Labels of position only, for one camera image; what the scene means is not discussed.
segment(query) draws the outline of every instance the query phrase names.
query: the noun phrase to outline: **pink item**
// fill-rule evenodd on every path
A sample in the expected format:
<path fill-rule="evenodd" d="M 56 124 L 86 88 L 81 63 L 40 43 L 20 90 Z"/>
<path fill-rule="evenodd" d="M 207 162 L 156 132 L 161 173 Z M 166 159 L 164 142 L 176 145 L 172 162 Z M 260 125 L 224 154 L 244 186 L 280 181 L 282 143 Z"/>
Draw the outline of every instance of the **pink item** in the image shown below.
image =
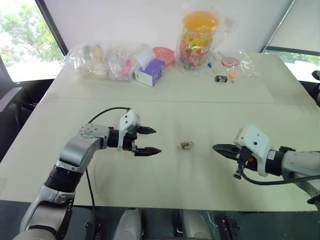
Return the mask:
<path fill-rule="evenodd" d="M 125 62 L 125 65 L 124 65 L 123 70 L 122 70 L 122 74 L 123 74 L 124 76 L 129 76 L 130 67 L 131 67 L 131 60 L 128 59 L 128 60 Z"/>
<path fill-rule="evenodd" d="M 225 56 L 222 58 L 221 63 L 227 68 L 234 68 L 240 64 L 240 61 L 234 57 Z"/>
<path fill-rule="evenodd" d="M 153 49 L 153 52 L 155 58 L 164 61 L 166 66 L 168 66 L 175 60 L 175 52 L 169 48 L 157 46 Z"/>

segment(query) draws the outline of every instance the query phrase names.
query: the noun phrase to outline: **plastic bag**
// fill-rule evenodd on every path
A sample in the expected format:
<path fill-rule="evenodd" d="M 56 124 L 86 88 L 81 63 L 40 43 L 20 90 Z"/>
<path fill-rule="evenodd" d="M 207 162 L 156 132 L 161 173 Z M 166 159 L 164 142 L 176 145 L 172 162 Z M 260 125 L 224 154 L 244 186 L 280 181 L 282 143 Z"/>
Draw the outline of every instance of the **plastic bag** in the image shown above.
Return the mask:
<path fill-rule="evenodd" d="M 106 57 L 110 78 L 126 81 L 132 80 L 135 70 L 145 69 L 156 58 L 152 48 L 145 43 L 110 44 Z"/>
<path fill-rule="evenodd" d="M 155 58 L 145 43 L 85 43 L 73 47 L 64 62 L 81 77 L 132 80 L 132 73 L 144 69 Z"/>
<path fill-rule="evenodd" d="M 180 69 L 192 70 L 189 74 L 203 76 L 201 69 L 208 64 L 208 54 L 235 30 L 235 23 L 209 1 L 195 6 L 184 5 L 176 47 L 176 63 Z"/>
<path fill-rule="evenodd" d="M 93 74 L 97 78 L 106 78 L 108 67 L 105 52 L 106 49 L 101 43 L 80 44 L 68 52 L 64 61 L 80 76 Z"/>
<path fill-rule="evenodd" d="M 256 71 L 255 64 L 244 51 L 217 51 L 213 52 L 212 56 L 215 58 L 215 62 L 211 64 L 213 70 L 219 68 L 217 65 L 220 65 L 220 68 L 222 67 L 231 77 L 261 77 L 261 74 Z"/>

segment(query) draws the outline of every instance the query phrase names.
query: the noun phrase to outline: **white wall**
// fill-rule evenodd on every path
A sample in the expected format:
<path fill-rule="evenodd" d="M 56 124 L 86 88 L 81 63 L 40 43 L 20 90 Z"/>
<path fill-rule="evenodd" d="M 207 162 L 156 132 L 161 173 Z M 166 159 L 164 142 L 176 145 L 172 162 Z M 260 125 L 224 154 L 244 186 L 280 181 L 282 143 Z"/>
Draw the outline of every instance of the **white wall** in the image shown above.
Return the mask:
<path fill-rule="evenodd" d="M 320 52 L 320 0 L 296 0 L 270 46 Z"/>
<path fill-rule="evenodd" d="M 145 42 L 175 49 L 179 25 L 194 0 L 45 0 L 68 49 L 97 40 Z M 288 0 L 217 0 L 237 31 L 223 50 L 258 52 L 266 43 Z"/>

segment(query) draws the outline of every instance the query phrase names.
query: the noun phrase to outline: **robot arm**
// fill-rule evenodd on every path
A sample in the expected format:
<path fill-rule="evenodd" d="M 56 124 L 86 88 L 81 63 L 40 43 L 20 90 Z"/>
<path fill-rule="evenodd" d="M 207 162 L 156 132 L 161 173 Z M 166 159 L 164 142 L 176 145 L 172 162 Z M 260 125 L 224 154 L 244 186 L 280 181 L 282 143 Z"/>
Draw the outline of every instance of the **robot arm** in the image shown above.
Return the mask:
<path fill-rule="evenodd" d="M 223 156 L 236 160 L 238 169 L 233 175 L 259 185 L 295 183 L 311 196 L 307 202 L 320 210 L 320 151 L 298 152 L 289 147 L 274 150 L 268 136 L 254 125 L 240 129 L 232 144 L 217 144 L 212 147 Z M 244 174 L 244 168 L 282 176 L 285 181 L 258 182 Z"/>
<path fill-rule="evenodd" d="M 139 116 L 129 110 L 120 120 L 119 130 L 88 123 L 81 127 L 64 149 L 25 213 L 20 234 L 14 240 L 59 240 L 67 233 L 72 215 L 76 187 L 97 150 L 107 147 L 127 150 L 135 156 L 151 156 L 161 152 L 154 147 L 138 148 L 137 133 L 156 131 L 140 126 Z"/>

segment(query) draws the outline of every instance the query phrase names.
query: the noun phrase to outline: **tree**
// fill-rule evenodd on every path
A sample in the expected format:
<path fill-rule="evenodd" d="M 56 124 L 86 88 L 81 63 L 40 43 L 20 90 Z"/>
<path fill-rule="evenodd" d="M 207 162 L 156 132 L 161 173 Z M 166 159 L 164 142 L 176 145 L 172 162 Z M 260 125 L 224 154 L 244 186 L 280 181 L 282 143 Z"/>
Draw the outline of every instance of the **tree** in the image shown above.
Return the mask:
<path fill-rule="evenodd" d="M 299 54 L 294 52 L 281 51 L 278 53 L 279 57 L 286 63 L 294 64 L 295 61 L 303 61 L 320 66 L 320 57 L 315 55 Z"/>
<path fill-rule="evenodd" d="M 1 58 L 7 67 L 19 63 L 22 60 L 24 52 L 17 53 L 12 47 L 5 45 L 0 47 Z"/>
<path fill-rule="evenodd" d="M 34 6 L 23 4 L 18 14 L 2 15 L 0 13 L 1 32 L 6 32 L 11 37 L 14 45 L 23 46 L 26 52 L 42 61 L 51 62 L 63 58 L 46 23 Z M 8 51 L 8 48 L 6 50 L 5 52 L 1 50 L 1 57 L 4 63 L 16 62 L 18 54 L 8 54 L 11 51 Z"/>

